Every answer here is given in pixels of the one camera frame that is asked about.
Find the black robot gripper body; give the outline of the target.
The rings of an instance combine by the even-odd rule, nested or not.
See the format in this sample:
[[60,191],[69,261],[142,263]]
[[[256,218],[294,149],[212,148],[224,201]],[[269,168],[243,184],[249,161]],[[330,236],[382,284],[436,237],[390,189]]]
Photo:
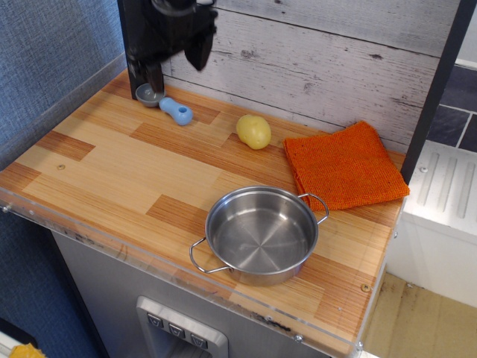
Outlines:
[[155,33],[153,53],[162,62],[183,52],[195,34],[216,33],[218,11],[197,1],[142,1],[143,13]]

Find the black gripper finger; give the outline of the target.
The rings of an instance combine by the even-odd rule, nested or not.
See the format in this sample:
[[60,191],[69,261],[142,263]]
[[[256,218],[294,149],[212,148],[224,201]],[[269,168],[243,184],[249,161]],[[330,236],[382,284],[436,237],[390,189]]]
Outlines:
[[155,93],[164,93],[164,77],[162,73],[162,65],[159,62],[148,62],[144,65],[145,78],[151,85]]
[[207,64],[212,50],[214,35],[214,33],[195,34],[189,38],[184,48],[186,59],[197,71],[202,71]]

